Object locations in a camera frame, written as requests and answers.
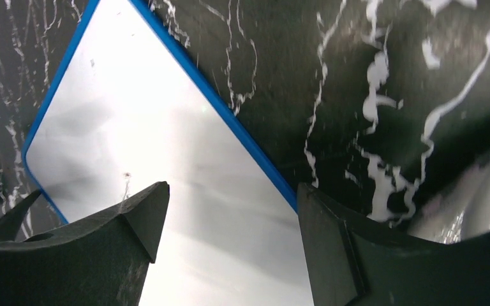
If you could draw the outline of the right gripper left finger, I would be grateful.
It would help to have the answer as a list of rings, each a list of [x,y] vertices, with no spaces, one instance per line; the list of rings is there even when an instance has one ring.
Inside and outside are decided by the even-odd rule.
[[[83,219],[18,242],[31,193],[0,218],[0,305],[138,305],[170,188],[157,182]]]

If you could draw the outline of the silver mesh eraser pad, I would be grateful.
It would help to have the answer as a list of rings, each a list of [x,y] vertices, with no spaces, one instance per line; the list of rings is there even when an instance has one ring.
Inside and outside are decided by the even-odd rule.
[[[417,213],[407,232],[442,244],[490,232],[490,151],[431,198]]]

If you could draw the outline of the blue framed whiteboard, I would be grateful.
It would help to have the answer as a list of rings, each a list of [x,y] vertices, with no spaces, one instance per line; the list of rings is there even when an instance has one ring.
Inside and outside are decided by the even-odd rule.
[[[312,305],[291,196],[141,1],[89,1],[24,146],[67,222],[157,182],[141,305]]]

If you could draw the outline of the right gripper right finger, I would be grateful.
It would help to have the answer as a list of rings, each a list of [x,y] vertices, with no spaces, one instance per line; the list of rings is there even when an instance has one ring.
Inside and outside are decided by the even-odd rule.
[[[490,233],[448,245],[423,240],[306,183],[297,208],[315,305],[490,305]]]

